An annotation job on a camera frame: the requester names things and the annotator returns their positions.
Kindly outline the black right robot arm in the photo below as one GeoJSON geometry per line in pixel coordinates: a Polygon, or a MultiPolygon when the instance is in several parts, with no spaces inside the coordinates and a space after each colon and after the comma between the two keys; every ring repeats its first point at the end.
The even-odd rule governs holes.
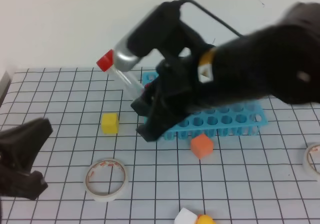
{"type": "Polygon", "coordinates": [[[202,39],[180,57],[166,50],[157,78],[132,103],[148,142],[193,113],[272,95],[290,105],[320,101],[320,5],[298,2],[278,23],[221,46],[202,39]]]}

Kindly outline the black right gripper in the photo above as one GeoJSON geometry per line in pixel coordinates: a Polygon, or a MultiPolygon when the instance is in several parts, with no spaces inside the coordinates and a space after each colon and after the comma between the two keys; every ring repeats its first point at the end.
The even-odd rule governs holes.
{"type": "Polygon", "coordinates": [[[146,117],[136,130],[147,142],[157,141],[191,113],[213,107],[217,100],[213,82],[202,83],[198,70],[201,63],[212,64],[215,46],[182,21],[151,29],[153,47],[164,60],[156,68],[159,76],[131,104],[139,116],[146,117]]]}

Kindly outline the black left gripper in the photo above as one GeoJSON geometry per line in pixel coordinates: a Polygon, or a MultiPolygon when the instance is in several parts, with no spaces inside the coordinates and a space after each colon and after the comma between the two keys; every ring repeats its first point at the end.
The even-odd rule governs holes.
{"type": "Polygon", "coordinates": [[[1,196],[35,200],[48,188],[41,172],[27,172],[52,132],[47,118],[36,118],[0,132],[1,196]]]}

